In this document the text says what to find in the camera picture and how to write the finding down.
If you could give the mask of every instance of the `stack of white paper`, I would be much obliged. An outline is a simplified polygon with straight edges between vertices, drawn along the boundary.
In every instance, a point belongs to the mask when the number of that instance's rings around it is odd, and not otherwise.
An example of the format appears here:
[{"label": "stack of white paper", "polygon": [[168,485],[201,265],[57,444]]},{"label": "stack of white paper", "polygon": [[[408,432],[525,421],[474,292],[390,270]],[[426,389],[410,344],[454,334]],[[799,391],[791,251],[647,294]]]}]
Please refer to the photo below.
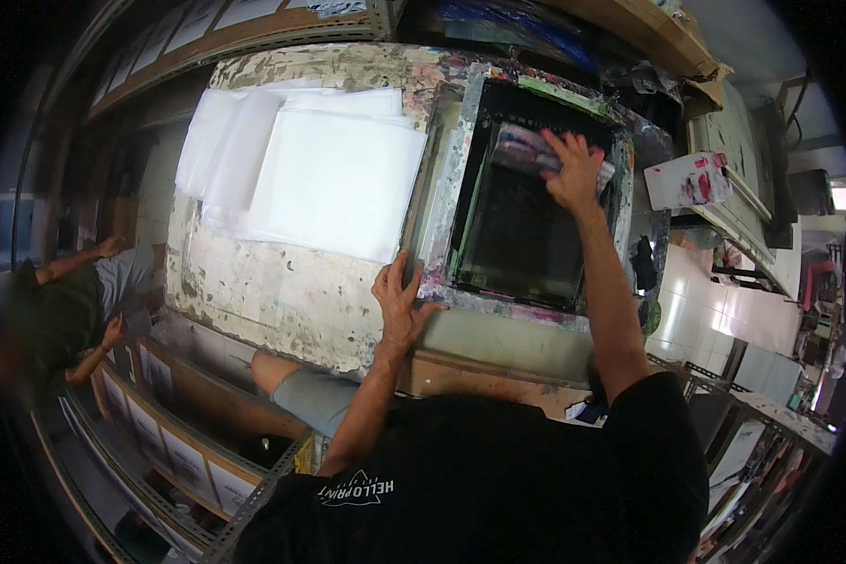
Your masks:
[{"label": "stack of white paper", "polygon": [[176,185],[203,199],[202,223],[220,235],[388,263],[425,143],[400,88],[346,94],[298,79],[208,90]]}]

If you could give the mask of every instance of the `hand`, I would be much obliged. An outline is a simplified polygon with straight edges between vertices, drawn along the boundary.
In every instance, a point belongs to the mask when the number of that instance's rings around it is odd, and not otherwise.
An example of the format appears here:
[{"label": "hand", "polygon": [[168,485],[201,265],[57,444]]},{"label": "hand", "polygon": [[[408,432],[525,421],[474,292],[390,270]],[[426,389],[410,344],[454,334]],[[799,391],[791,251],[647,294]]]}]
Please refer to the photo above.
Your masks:
[{"label": "hand", "polygon": [[371,290],[383,309],[383,340],[379,347],[397,357],[407,354],[433,312],[448,309],[448,306],[432,302],[424,303],[418,309],[414,307],[423,265],[417,266],[413,280],[402,290],[401,273],[406,262],[407,251],[401,251],[394,263],[385,265],[379,272]]},{"label": "hand", "polygon": [[125,243],[125,237],[121,235],[113,235],[108,237],[100,245],[97,246],[97,255],[103,258],[118,254],[122,250]]},{"label": "hand", "polygon": [[125,334],[128,330],[129,326],[125,323],[123,312],[120,311],[119,315],[106,324],[106,331],[103,333],[103,341],[100,343],[101,347],[113,348],[116,346],[116,343],[125,338]]},{"label": "hand", "polygon": [[561,136],[563,141],[548,129],[542,130],[542,137],[555,150],[562,165],[561,173],[542,172],[542,178],[555,201],[578,216],[597,206],[595,184],[604,151],[598,147],[587,147],[587,139],[583,135],[568,131]]}]

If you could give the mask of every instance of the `light gray shorts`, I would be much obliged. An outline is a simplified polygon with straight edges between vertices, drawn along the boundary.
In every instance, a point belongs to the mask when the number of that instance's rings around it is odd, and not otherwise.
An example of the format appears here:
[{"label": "light gray shorts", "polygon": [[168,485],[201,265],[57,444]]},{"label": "light gray shorts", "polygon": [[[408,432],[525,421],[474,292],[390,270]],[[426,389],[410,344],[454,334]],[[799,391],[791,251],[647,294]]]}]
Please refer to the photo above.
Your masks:
[{"label": "light gray shorts", "polygon": [[153,276],[153,246],[144,244],[94,263],[100,287],[103,326],[122,311],[128,325],[126,340],[150,333],[150,313],[138,296]]},{"label": "light gray shorts", "polygon": [[346,378],[301,367],[276,386],[270,400],[331,439],[360,385]]}]

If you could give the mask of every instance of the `helloprint logo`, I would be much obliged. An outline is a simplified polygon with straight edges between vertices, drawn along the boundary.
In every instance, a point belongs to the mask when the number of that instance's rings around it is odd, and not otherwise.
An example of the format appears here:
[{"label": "helloprint logo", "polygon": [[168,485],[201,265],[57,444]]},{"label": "helloprint logo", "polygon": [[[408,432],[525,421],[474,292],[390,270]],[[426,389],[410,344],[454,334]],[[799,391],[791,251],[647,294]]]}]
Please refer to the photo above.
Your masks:
[{"label": "helloprint logo", "polygon": [[323,486],[316,496],[327,507],[373,505],[383,502],[380,495],[389,494],[394,490],[394,480],[384,482],[378,478],[368,478],[366,472],[358,470],[347,484],[335,487]]}]

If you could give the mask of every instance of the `man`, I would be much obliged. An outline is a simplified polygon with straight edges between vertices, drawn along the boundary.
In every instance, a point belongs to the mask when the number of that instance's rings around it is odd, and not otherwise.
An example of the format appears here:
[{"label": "man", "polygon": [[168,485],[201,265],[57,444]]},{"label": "man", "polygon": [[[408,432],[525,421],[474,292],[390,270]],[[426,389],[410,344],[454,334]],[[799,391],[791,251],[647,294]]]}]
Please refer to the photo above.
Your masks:
[{"label": "man", "polygon": [[545,175],[548,191],[579,225],[595,365],[610,405],[603,428],[484,397],[392,408],[405,355],[429,315],[446,309],[413,307],[421,269],[402,289],[402,252],[372,286],[383,339],[359,387],[255,356],[255,380],[272,400],[324,433],[337,430],[318,476],[279,481],[235,561],[687,561],[708,509],[705,461],[676,378],[650,375],[595,201],[603,152],[581,135],[543,135],[563,163]]},{"label": "man", "polygon": [[3,391],[49,400],[86,380],[120,340],[150,331],[150,313],[163,296],[136,291],[163,268],[166,245],[120,253],[123,242],[113,236],[38,268],[26,260],[9,275],[0,327]]}]

